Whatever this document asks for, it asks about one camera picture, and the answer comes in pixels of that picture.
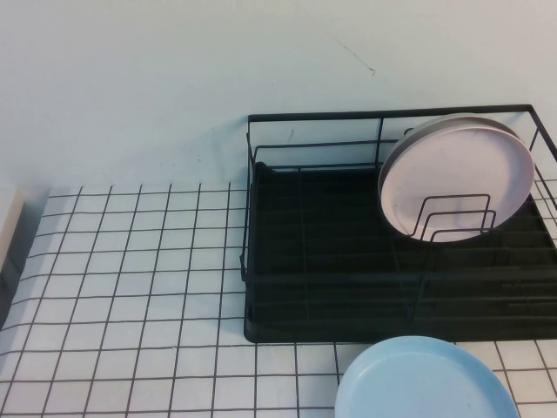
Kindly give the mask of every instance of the wall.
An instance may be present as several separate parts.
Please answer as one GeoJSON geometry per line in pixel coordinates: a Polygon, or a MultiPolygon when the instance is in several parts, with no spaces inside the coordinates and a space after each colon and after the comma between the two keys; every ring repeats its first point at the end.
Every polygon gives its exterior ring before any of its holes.
{"type": "Polygon", "coordinates": [[[252,112],[533,103],[547,0],[4,0],[0,185],[229,180],[252,112]]]}

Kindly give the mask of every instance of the white grid mat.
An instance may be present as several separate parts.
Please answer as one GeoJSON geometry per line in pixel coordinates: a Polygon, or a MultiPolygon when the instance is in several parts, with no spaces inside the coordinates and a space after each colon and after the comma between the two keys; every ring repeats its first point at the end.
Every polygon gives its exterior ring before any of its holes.
{"type": "MultiPolygon", "coordinates": [[[[368,346],[244,338],[244,219],[231,185],[50,197],[0,332],[1,414],[332,418],[368,346]]],[[[557,416],[557,340],[459,345],[522,418],[557,416]]]]}

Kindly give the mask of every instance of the dish rack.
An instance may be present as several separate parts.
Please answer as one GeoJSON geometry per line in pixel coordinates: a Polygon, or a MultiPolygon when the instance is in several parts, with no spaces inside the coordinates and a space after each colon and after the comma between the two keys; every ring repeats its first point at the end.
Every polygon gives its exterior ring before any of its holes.
{"type": "MultiPolygon", "coordinates": [[[[531,105],[251,115],[247,144],[240,263],[248,340],[557,338],[557,148],[531,105]],[[461,112],[518,121],[536,163],[532,193],[495,228],[489,195],[431,196],[422,212],[430,199],[485,198],[479,235],[452,243],[402,235],[380,208],[380,167],[417,118],[461,112]],[[374,124],[371,139],[294,144],[292,129],[283,143],[252,146],[254,124],[362,120],[374,124]],[[323,150],[334,151],[319,163],[323,150]],[[300,162],[301,152],[312,153],[311,164],[300,162]]],[[[427,222],[421,213],[419,222],[427,222]]]]}

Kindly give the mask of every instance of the light blue plate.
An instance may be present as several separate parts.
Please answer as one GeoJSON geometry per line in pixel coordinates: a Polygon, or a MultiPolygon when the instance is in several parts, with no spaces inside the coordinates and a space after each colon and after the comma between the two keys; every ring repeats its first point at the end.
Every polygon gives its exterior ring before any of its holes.
{"type": "Polygon", "coordinates": [[[442,340],[399,337],[368,348],[339,386],[335,418],[518,418],[497,376],[442,340]]]}

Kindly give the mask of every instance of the white object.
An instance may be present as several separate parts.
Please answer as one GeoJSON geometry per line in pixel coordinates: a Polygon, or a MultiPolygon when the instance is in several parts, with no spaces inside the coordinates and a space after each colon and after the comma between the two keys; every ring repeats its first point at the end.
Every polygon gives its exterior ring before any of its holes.
{"type": "Polygon", "coordinates": [[[442,340],[399,337],[368,348],[340,382],[336,418],[518,418],[497,376],[442,340]]]}
{"type": "Polygon", "coordinates": [[[468,123],[433,130],[406,147],[380,187],[381,206],[401,233],[426,241],[457,241],[509,219],[533,182],[532,156],[515,135],[468,123]],[[449,197],[454,195],[473,196],[449,197]],[[426,200],[432,196],[443,198],[426,200]],[[486,209],[495,211],[495,218],[486,209]]]}
{"type": "Polygon", "coordinates": [[[405,136],[395,144],[393,150],[387,156],[385,163],[381,167],[381,172],[379,173],[379,192],[381,192],[381,187],[383,186],[383,182],[385,181],[385,177],[391,169],[391,166],[394,164],[400,154],[408,149],[410,145],[419,141],[426,135],[429,135],[440,129],[452,128],[466,124],[492,126],[493,128],[508,132],[518,138],[516,133],[514,133],[514,131],[505,124],[502,124],[501,122],[498,122],[486,116],[478,115],[476,113],[453,113],[451,115],[445,115],[439,118],[428,120],[427,122],[424,122],[423,124],[416,126],[415,128],[408,131],[405,136]]]}
{"type": "Polygon", "coordinates": [[[23,195],[18,189],[0,188],[0,268],[6,260],[22,208],[23,195]]]}

